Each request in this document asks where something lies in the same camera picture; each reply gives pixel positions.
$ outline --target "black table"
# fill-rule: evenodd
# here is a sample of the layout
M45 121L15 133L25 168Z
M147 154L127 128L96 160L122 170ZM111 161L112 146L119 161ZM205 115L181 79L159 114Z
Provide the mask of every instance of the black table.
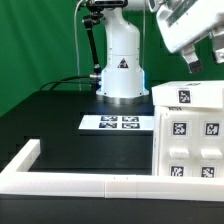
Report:
M152 132L79 130L84 115L154 113L98 102L91 92L36 92L0 118L0 169L31 138L41 140L38 172L151 174ZM0 223L223 223L224 204L172 200L0 196Z

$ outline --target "green backdrop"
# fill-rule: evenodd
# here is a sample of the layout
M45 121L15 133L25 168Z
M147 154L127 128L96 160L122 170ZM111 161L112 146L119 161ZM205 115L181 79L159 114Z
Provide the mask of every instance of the green backdrop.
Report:
M50 81L77 75L73 14L76 0L0 1L0 115ZM82 17L78 14L81 74L92 72L92 59ZM142 12L125 12L125 18L142 33ZM102 67L106 63L103 25L94 28ZM146 86L169 80L223 79L224 65L213 64L211 41L197 44L204 72L190 75L179 54L171 55L159 33L155 14L146 15Z

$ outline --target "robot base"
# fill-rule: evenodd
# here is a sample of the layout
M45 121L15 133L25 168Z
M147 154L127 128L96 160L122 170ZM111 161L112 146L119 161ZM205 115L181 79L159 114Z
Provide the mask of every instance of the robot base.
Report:
M119 98L119 97L109 97L106 95L96 94L97 100L104 101L112 104L136 104L147 102L149 100L149 92L146 94L134 97L134 98Z

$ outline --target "black cable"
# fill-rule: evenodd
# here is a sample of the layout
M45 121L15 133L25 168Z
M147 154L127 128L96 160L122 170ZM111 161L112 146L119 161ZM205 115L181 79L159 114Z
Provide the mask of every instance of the black cable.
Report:
M82 76L71 76L65 79L60 80L59 82L55 82L55 84L49 89L49 90L54 90L58 85L60 85L60 82L63 81L70 81L70 80L74 80L74 79L85 79L85 78L89 78L89 75L82 75Z
M90 84L89 82L70 82L70 81L56 81L56 82L48 82L46 84L44 84L39 91L42 91L44 87L48 86L48 85L52 85L52 84L57 84L60 85L62 83L67 83L67 84L76 84L76 85L79 85L79 84Z

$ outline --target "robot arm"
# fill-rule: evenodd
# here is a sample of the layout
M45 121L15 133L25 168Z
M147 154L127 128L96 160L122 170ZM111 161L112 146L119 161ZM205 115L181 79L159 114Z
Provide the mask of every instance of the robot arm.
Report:
M90 29L100 21L107 33L107 66L101 73L99 99L135 103L145 100L149 94L144 87L144 71L139 66L140 33L123 19L123 8L157 12L166 47L171 53L181 53L191 73L202 70L194 44L207 36L212 38L216 62L224 62L223 0L215 3L211 0L86 0L86 7L91 12L88 23L84 23L90 40L93 39ZM94 63L95 71L99 71L98 60Z
M212 38L216 63L224 62L223 0L167 0L157 5L161 6L157 22L166 47L171 53L181 52L191 73L202 70L194 44L207 36Z

